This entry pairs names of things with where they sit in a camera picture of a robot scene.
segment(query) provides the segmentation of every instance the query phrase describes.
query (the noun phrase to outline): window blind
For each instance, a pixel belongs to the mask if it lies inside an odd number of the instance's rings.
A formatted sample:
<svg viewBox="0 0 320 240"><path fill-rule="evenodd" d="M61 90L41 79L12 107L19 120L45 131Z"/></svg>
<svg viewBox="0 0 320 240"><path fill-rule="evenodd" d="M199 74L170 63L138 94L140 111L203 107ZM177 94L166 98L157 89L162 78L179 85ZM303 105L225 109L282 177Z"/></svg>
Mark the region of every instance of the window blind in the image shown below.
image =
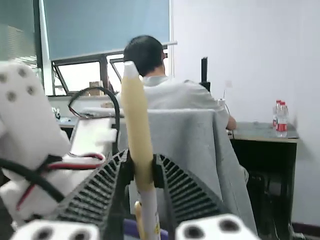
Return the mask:
<svg viewBox="0 0 320 240"><path fill-rule="evenodd" d="M0 1L0 61L37 67L32 0Z"/></svg>
<svg viewBox="0 0 320 240"><path fill-rule="evenodd" d="M169 0L44 0L51 60L122 50L138 35L169 42Z"/></svg>

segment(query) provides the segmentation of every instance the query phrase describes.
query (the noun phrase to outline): bottle cap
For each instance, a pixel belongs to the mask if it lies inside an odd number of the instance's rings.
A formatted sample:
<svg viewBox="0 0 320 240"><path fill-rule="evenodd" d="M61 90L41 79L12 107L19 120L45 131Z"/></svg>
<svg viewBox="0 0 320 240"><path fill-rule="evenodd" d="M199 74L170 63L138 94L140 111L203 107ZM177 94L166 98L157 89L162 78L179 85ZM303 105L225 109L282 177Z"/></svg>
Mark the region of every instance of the bottle cap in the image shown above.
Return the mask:
<svg viewBox="0 0 320 240"><path fill-rule="evenodd" d="M123 77L127 77L128 79L139 77L139 72L133 61L124 62Z"/></svg>

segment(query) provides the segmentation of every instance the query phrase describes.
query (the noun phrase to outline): purple object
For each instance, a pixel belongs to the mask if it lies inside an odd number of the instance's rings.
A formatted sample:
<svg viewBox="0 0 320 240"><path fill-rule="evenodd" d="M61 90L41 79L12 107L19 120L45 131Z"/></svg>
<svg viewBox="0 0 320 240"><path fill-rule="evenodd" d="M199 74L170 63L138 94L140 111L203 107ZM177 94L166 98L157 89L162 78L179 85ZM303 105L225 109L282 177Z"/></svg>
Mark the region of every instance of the purple object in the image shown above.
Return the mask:
<svg viewBox="0 0 320 240"><path fill-rule="evenodd" d="M135 220L125 219L123 221L123 228L124 228L123 230L125 235L140 239L137 222ZM168 232L166 230L161 229L160 236L161 236L161 240L169 239Z"/></svg>

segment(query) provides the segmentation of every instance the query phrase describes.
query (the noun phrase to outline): window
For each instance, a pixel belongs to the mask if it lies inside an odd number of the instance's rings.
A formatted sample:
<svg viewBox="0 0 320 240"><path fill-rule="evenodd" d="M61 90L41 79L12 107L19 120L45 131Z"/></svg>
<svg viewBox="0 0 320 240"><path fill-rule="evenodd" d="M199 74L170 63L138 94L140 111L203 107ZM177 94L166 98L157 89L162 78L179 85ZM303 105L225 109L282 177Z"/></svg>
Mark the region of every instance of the window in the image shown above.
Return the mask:
<svg viewBox="0 0 320 240"><path fill-rule="evenodd" d="M163 64L165 73L168 74L168 50L164 49L163 52L167 56L163 60ZM82 57L81 59L55 61L52 64L54 72L54 94L56 96L70 95L72 92L88 88L90 82L101 81L101 74L103 74L101 73L101 66L107 66L104 86L109 82L114 92L120 92L121 79L123 78L125 68L123 57L123 54L104 54L100 56Z"/></svg>
<svg viewBox="0 0 320 240"><path fill-rule="evenodd" d="M70 92L88 88L90 82L100 81L99 62L59 66L65 84Z"/></svg>

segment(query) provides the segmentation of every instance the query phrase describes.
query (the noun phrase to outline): white t-shirt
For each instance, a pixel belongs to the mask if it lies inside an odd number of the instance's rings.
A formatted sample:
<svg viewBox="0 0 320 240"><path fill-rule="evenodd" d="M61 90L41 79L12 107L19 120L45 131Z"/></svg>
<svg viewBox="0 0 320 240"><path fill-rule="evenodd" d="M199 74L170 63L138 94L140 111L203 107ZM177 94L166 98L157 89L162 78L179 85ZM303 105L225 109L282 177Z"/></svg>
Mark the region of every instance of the white t-shirt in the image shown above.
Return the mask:
<svg viewBox="0 0 320 240"><path fill-rule="evenodd" d="M144 77L142 82L149 109L213 109L227 127L228 112L200 84L178 82L168 76ZM121 93L116 98L121 107Z"/></svg>

